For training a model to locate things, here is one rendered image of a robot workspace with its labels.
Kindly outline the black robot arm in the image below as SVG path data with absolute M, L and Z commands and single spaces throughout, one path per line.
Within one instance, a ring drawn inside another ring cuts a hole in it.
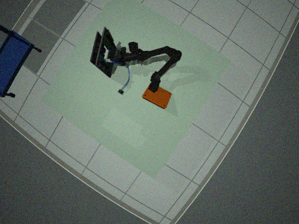
M 151 76 L 151 83 L 149 85 L 149 90 L 155 93 L 158 90 L 159 84 L 161 82 L 160 77 L 168 70 L 172 64 L 177 63 L 182 57 L 182 52 L 173 48 L 170 48 L 169 46 L 165 46 L 162 48 L 158 48 L 152 51 L 143 51 L 142 49 L 138 49 L 138 43 L 136 42 L 130 42 L 129 44 L 129 51 L 131 61 L 139 60 L 144 61 L 146 59 L 149 59 L 150 57 L 159 55 L 159 54 L 167 54 L 170 56 L 170 60 L 167 61 L 167 63 L 157 72 L 153 73 Z

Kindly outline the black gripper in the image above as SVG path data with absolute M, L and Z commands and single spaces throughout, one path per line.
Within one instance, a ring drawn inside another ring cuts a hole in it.
M 117 55 L 115 57 L 111 58 L 110 61 L 117 61 L 120 64 L 122 63 L 122 66 L 124 66 L 125 62 L 131 61 L 130 53 L 122 55 L 122 52 L 120 50 L 118 50 Z

